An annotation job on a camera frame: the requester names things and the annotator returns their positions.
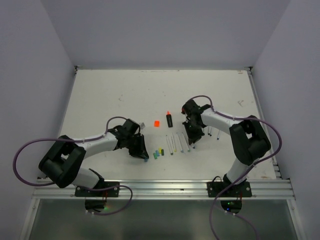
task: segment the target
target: gray wall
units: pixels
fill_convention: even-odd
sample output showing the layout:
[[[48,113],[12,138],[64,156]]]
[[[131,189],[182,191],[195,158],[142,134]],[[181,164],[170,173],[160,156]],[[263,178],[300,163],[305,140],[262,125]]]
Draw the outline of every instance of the gray wall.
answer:
[[[290,0],[42,0],[74,65],[252,66]]]
[[[277,159],[310,239],[320,236],[319,24],[319,0],[292,0],[253,71],[265,118],[282,134]]]
[[[73,82],[69,60],[39,0],[0,3],[0,239],[19,237],[33,187],[12,171],[26,141],[58,134]],[[46,144],[31,146],[18,170],[35,181]]]

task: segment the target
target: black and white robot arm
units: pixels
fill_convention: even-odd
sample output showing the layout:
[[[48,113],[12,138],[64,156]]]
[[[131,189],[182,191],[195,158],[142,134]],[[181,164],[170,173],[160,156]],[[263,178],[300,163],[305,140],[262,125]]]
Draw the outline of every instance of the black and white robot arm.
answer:
[[[108,129],[106,134],[74,139],[63,135],[60,139],[68,141],[56,141],[38,166],[60,188],[70,184],[90,189],[103,188],[102,176],[92,169],[81,168],[84,159],[98,153],[127,148],[132,157],[149,158],[140,125],[131,119]]]
[[[270,141],[257,121],[228,119],[215,113],[209,104],[199,106],[192,99],[182,107],[183,122],[189,144],[199,141],[204,134],[203,128],[214,127],[231,136],[236,159],[231,169],[224,175],[223,181],[228,185],[243,175],[255,160],[263,157],[270,150]],[[247,179],[243,176],[235,185]]]

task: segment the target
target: gray partition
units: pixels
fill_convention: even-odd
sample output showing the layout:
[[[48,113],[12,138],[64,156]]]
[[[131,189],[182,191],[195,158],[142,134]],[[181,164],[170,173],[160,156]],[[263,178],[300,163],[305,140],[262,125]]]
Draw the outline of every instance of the gray partition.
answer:
[[[85,214],[84,200],[43,199],[31,240],[211,240],[211,200],[136,200],[115,215]],[[109,211],[123,200],[109,201]],[[213,222],[221,239],[254,240],[253,229],[243,220],[214,210]],[[262,240],[297,239],[285,200],[245,201],[241,215],[253,223]]]

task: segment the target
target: metal bracket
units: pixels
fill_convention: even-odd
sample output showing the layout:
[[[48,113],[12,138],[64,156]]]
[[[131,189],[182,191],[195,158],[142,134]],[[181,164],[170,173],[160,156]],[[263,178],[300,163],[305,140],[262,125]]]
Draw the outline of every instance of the metal bracket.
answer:
[[[109,187],[119,186],[119,185],[120,183],[118,181],[105,181],[103,185],[101,184],[99,187],[109,188]],[[75,189],[74,195],[76,197],[86,197],[86,198],[101,197],[102,198],[105,195],[105,192],[107,192],[108,198],[117,198],[119,196],[119,187],[114,187],[113,189],[110,189],[107,191],[89,191],[81,187],[77,187]]]
[[[226,183],[223,181],[208,181],[206,183],[208,197],[215,198],[218,193],[220,193],[225,187]],[[239,185],[234,185],[228,191],[224,192],[220,197],[221,198],[237,198],[241,195],[242,198],[252,197],[250,183],[245,181]]]

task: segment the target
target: purple cable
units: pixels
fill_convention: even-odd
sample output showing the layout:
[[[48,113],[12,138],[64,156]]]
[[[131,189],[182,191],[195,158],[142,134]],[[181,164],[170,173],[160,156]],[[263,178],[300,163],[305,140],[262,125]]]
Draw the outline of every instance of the purple cable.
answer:
[[[101,213],[101,212],[93,212],[94,215],[99,215],[99,216],[108,216],[108,215],[112,215],[112,214],[117,214],[119,212],[121,212],[122,210],[124,210],[126,207],[129,206],[129,204],[131,203],[131,200],[132,200],[132,197],[134,195],[134,193],[132,192],[132,189],[128,186],[125,186],[125,185],[117,185],[117,186],[110,186],[110,187],[106,187],[106,188],[101,188],[101,189],[94,189],[94,188],[88,188],[88,187],[84,187],[84,186],[81,186],[82,189],[85,189],[85,190],[88,190],[88,191],[91,191],[91,192],[102,192],[102,191],[107,191],[107,190],[110,190],[110,189],[114,189],[114,188],[126,188],[130,191],[131,193],[131,196],[130,196],[130,199],[127,201],[127,203],[119,208],[118,210],[115,210],[115,211],[112,211],[112,212],[106,212],[106,213]]]
[[[214,105],[213,105],[213,102],[212,102],[211,98],[208,97],[208,96],[206,96],[206,95],[194,96],[194,97],[190,98],[189,101],[192,100],[192,99],[196,99],[196,98],[207,98],[207,99],[209,99],[209,101],[210,101],[210,106],[211,106],[212,111],[213,111],[214,113],[216,113],[216,114],[224,117],[224,118],[227,118],[227,119],[230,119],[230,120],[238,120],[238,121],[240,121],[240,120],[257,121],[257,122],[260,122],[260,123],[263,123],[263,124],[267,125],[268,127],[270,127],[270,128],[275,132],[275,134],[277,135],[278,140],[279,140],[279,146],[278,146],[278,148],[274,151],[274,153],[270,154],[269,156],[264,157],[263,159],[260,159],[260,160],[258,160],[258,161],[256,161],[256,162],[254,162],[254,164],[252,164],[240,177],[238,177],[238,178],[237,178],[234,182],[232,182],[229,186],[227,186],[225,189],[223,189],[221,192],[219,192],[219,193],[217,194],[217,196],[214,198],[214,200],[213,200],[213,202],[212,202],[212,205],[211,205],[211,208],[210,208],[209,222],[210,222],[210,228],[211,228],[211,231],[212,231],[213,235],[215,236],[215,238],[216,238],[217,240],[219,240],[220,238],[218,237],[218,235],[217,235],[217,233],[216,233],[216,231],[215,231],[215,229],[214,229],[213,222],[212,222],[212,213],[213,213],[213,209],[214,209],[214,206],[215,206],[218,198],[219,198],[225,191],[229,190],[232,186],[234,186],[234,185],[235,185],[239,180],[241,180],[244,176],[246,176],[246,175],[254,168],[255,165],[257,165],[257,164],[259,164],[259,163],[261,163],[261,162],[263,162],[263,161],[265,161],[265,160],[268,160],[268,159],[272,158],[273,156],[275,156],[275,155],[280,151],[280,149],[282,148],[282,143],[283,143],[283,142],[282,142],[282,138],[281,138],[281,135],[280,135],[280,133],[278,132],[278,130],[277,130],[274,126],[272,126],[270,123],[268,123],[268,122],[266,122],[266,121],[264,121],[264,120],[262,120],[262,119],[258,119],[258,118],[254,118],[254,117],[232,117],[232,116],[223,114],[223,113],[221,113],[221,112],[215,111]],[[260,237],[259,237],[259,235],[258,235],[258,231],[257,231],[257,229],[252,225],[252,223],[250,223],[250,222],[249,222],[247,219],[245,219],[243,216],[237,215],[237,217],[240,218],[240,219],[242,219],[242,220],[244,220],[244,221],[246,221],[249,225],[252,226],[252,228],[253,228],[253,230],[254,230],[254,232],[255,232],[256,239],[259,240]]]
[[[18,160],[18,156],[19,154],[22,152],[22,150],[29,146],[30,144],[34,144],[34,143],[38,143],[38,142],[48,142],[48,141],[53,141],[53,142],[65,142],[65,143],[83,143],[83,142],[91,142],[91,141],[95,141],[95,140],[99,140],[102,139],[107,133],[108,133],[108,125],[109,122],[113,119],[124,119],[127,120],[125,117],[123,116],[114,116],[111,117],[107,122],[106,122],[106,126],[105,126],[105,131],[104,134],[100,135],[100,136],[96,136],[93,138],[87,138],[84,141],[83,140],[72,140],[72,139],[62,139],[62,138],[40,138],[40,139],[35,139],[35,140],[31,140],[28,141],[27,143],[25,143],[24,145],[22,145],[18,151],[15,153],[14,157],[13,157],[13,162],[12,162],[12,168],[13,168],[13,173],[16,176],[17,179],[19,179],[22,183],[29,185],[29,186],[33,186],[33,187],[45,187],[45,186],[50,186],[50,185],[54,185],[54,182],[49,182],[49,183],[32,183],[29,182],[25,179],[23,179],[20,174],[18,173],[17,170],[17,160]]]

